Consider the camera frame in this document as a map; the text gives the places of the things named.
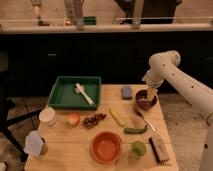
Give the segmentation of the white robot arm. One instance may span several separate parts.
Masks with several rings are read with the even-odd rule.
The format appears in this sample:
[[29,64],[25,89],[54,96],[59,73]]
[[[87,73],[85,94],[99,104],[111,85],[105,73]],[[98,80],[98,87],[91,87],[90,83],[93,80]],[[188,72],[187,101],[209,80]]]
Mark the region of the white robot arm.
[[175,50],[155,53],[149,58],[149,70],[142,80],[152,90],[166,80],[205,118],[208,131],[199,171],[213,171],[213,89],[178,68],[180,54]]

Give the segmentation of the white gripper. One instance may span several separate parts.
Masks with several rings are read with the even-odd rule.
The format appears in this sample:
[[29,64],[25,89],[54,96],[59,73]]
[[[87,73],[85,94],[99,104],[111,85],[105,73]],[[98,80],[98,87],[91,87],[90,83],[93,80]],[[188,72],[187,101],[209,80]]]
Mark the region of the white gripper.
[[152,69],[149,69],[142,77],[142,80],[149,86],[149,88],[147,89],[147,100],[152,101],[156,95],[156,89],[161,86],[164,78]]

